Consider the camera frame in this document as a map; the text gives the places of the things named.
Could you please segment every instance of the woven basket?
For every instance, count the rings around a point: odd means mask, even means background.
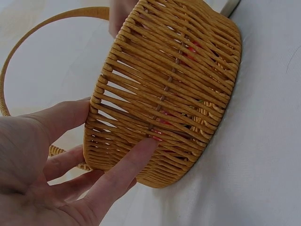
[[[106,8],[55,16],[107,19]],[[217,129],[234,88],[241,40],[235,24],[201,0],[139,0],[103,65],[85,124],[85,169],[111,169],[144,137],[160,145],[137,180],[161,188],[179,180]],[[50,147],[49,154],[63,150]]]

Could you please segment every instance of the white surface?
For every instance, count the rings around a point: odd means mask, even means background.
[[[32,2],[18,13],[0,13],[2,62],[24,34],[22,29],[91,4]],[[33,13],[26,14],[25,6]],[[241,0],[232,19],[242,32],[242,63],[232,100],[210,145],[178,183],[161,190],[135,186],[116,202],[102,225],[300,224],[300,8],[299,0]],[[18,29],[9,29],[5,18]],[[9,108],[25,113],[89,95],[111,42],[107,24],[91,18],[61,21],[37,32],[9,67],[5,90]],[[61,144],[80,142],[79,130]]]

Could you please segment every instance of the curved wicker handle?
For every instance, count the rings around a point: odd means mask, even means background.
[[[37,26],[35,26],[34,28],[32,28],[30,31],[28,31],[28,33],[26,35],[24,35],[18,42],[17,44],[13,47],[13,49],[10,51],[4,65],[3,68],[1,70],[0,73],[0,109],[1,109],[1,113],[3,116],[11,116],[9,113],[9,110],[7,108],[7,105],[5,103],[5,98],[4,98],[4,79],[5,79],[5,74],[8,68],[8,64],[10,62],[10,59],[12,58],[12,56],[14,55],[14,53],[16,52],[16,50],[20,47],[20,45],[31,35],[33,34],[35,31],[37,31],[39,28],[54,22],[54,21],[58,21],[61,19],[65,19],[65,18],[70,18],[70,17],[79,17],[79,16],[84,16],[84,17],[95,17],[95,18],[99,18],[99,19],[104,19],[104,20],[109,20],[109,8],[108,7],[87,7],[87,8],[79,8],[79,9],[74,9],[74,10],[70,10],[61,14],[58,14],[56,16],[53,16],[47,20],[45,20],[44,22],[38,24]],[[63,149],[55,147],[55,146],[50,146],[49,147],[49,155],[53,156],[53,155],[57,155],[64,152]],[[84,170],[89,170],[90,168],[86,165],[86,164],[80,164],[79,165],[80,168],[84,169]]]

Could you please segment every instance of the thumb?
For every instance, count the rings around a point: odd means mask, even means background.
[[[48,137],[49,144],[52,144],[66,131],[85,122],[89,112],[89,103],[89,100],[61,102],[46,110],[21,117],[35,120]]]

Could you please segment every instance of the human hand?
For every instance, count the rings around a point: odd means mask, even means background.
[[[115,38],[138,0],[111,0],[109,32]]]
[[[97,226],[111,205],[135,185],[135,176],[157,147],[153,139],[138,143],[105,174],[94,170],[48,185],[84,161],[82,146],[49,159],[48,148],[83,124],[88,109],[89,101],[70,101],[29,115],[0,118],[0,225]]]

